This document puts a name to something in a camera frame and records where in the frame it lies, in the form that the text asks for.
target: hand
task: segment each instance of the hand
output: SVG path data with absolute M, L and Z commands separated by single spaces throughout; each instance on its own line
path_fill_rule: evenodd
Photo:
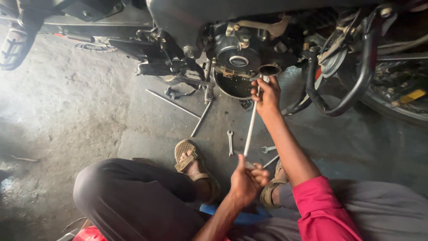
M 263 166 L 255 163 L 255 169 L 245 168 L 245 157 L 238 155 L 238 166 L 230 178 L 231 186 L 229 195 L 233 196 L 241 207 L 249 205 L 256 197 L 260 188 L 269 182 L 269 171 L 264 170 Z
M 251 98 L 253 101 L 257 101 L 257 112 L 264 120 L 274 111 L 279 110 L 279 97 L 281 94 L 281 88 L 278 85 L 278 81 L 275 76 L 269 76 L 269 83 L 266 83 L 261 78 L 257 81 L 251 82 L 251 85 L 254 86 L 251 89 Z M 257 87 L 260 85 L 260 93 L 257 96 Z

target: person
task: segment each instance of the person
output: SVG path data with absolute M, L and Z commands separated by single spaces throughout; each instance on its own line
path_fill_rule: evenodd
M 109 159 L 77 177 L 74 201 L 108 241 L 313 241 L 428 240 L 428 201 L 407 187 L 372 181 L 329 180 L 304 154 L 279 110 L 280 88 L 252 83 L 252 98 L 278 150 L 275 178 L 243 155 L 229 193 L 211 217 L 186 203 L 212 203 L 220 193 L 197 146 L 175 148 L 176 170 L 147 162 Z M 256 96 L 256 88 L 262 91 Z M 287 208 L 288 218 L 267 218 L 237 226 L 233 221 L 253 202 Z

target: pink shirt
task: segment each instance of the pink shirt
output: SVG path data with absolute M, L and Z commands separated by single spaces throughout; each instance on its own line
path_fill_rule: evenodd
M 298 221 L 302 241 L 362 241 L 326 177 L 320 176 L 295 186 L 293 195 L 302 215 Z

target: brown sandal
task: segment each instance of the brown sandal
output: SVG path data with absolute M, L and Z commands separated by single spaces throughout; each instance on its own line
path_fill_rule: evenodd
M 186 158 L 184 158 L 183 160 L 180 161 L 181 155 L 183 153 L 187 153 L 189 150 L 192 150 L 190 155 L 188 155 Z M 220 185 L 217 182 L 217 180 L 206 170 L 203 159 L 202 159 L 202 155 L 201 155 L 198 147 L 196 146 L 196 144 L 194 144 L 191 140 L 183 140 L 175 146 L 174 152 L 175 152 L 175 161 L 177 162 L 177 164 L 175 165 L 175 169 L 178 172 L 183 173 L 183 170 L 191 162 L 193 162 L 194 160 L 199 161 L 200 172 L 203 172 L 203 173 L 199 173 L 199 174 L 193 176 L 192 180 L 196 181 L 196 180 L 199 180 L 201 178 L 208 178 L 208 181 L 211 185 L 211 197 L 207 202 L 205 202 L 205 204 L 209 205 L 212 202 L 214 202 L 214 200 L 220 196 Z
M 280 208 L 281 206 L 277 206 L 273 204 L 272 201 L 272 191 L 279 185 L 284 185 L 288 183 L 288 179 L 278 179 L 278 173 L 282 169 L 281 159 L 276 163 L 275 168 L 275 177 L 265 186 L 263 191 L 260 194 L 260 202 L 267 208 Z

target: screwdriver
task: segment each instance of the screwdriver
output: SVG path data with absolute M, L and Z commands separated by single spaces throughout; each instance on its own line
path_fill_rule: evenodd
M 260 74 L 260 78 L 266 81 L 265 76 Z M 257 87 L 257 96 L 260 94 L 260 85 Z M 248 129 L 247 141 L 245 142 L 244 157 L 247 157 L 248 149 L 250 148 L 251 135 L 253 133 L 254 120 L 257 112 L 257 101 L 254 102 L 253 113 L 251 114 L 250 128 Z

